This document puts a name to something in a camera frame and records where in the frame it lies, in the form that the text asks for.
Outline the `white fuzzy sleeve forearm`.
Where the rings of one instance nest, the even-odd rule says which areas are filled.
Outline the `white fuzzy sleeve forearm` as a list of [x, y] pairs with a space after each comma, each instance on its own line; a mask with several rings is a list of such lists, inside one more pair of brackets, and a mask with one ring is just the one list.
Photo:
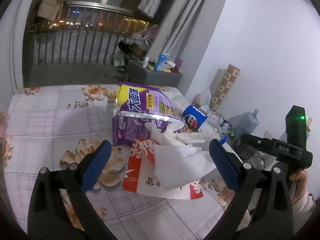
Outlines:
[[316, 202], [306, 191], [304, 196], [292, 206], [294, 234], [296, 234], [304, 226], [315, 208]]

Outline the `right hand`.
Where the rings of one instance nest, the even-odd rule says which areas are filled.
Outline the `right hand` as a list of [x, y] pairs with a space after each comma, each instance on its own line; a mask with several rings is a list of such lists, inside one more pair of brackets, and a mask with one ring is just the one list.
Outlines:
[[291, 174], [289, 177], [290, 181], [296, 182], [296, 189], [291, 199], [291, 204], [294, 205], [306, 193], [306, 185], [308, 182], [308, 173], [304, 169], [298, 169], [295, 173]]

